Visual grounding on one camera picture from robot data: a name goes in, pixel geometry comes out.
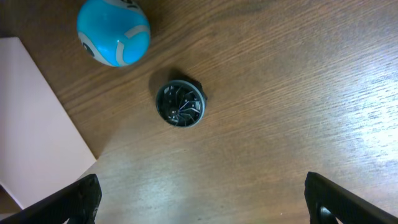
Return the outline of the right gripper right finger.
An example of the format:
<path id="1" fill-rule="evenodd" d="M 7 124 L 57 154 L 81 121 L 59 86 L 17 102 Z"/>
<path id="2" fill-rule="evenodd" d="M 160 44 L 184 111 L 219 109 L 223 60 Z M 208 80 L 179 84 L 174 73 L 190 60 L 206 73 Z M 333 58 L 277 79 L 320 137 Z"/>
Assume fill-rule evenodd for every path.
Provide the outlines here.
<path id="1" fill-rule="evenodd" d="M 397 217 L 316 172 L 307 174 L 304 196 L 310 215 L 310 224 L 397 224 Z"/>

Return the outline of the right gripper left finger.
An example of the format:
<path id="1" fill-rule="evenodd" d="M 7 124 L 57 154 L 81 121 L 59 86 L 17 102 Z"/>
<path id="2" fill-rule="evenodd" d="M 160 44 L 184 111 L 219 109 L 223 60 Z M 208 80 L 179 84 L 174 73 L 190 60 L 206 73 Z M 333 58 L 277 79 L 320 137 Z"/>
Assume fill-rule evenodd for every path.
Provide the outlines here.
<path id="1" fill-rule="evenodd" d="M 21 212 L 1 220 L 1 224 L 94 224 L 101 198 L 98 177 L 89 174 Z"/>

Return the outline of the blue toy ball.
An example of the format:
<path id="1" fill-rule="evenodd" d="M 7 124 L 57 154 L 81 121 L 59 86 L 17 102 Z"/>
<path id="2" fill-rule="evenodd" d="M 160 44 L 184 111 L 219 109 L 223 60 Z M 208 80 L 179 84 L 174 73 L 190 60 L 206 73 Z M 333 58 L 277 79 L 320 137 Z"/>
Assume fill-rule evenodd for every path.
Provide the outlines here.
<path id="1" fill-rule="evenodd" d="M 110 67 L 136 63 L 150 46 L 149 21 L 132 0 L 87 0 L 76 28 L 88 54 Z"/>

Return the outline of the white cardboard box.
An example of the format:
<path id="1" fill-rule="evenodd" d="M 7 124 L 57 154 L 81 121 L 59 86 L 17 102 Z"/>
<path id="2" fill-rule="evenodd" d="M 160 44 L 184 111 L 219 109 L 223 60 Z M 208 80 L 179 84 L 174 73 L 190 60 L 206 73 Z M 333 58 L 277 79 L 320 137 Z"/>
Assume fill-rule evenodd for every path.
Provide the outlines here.
<path id="1" fill-rule="evenodd" d="M 1 186 L 25 209 L 96 159 L 17 37 L 1 39 Z"/>

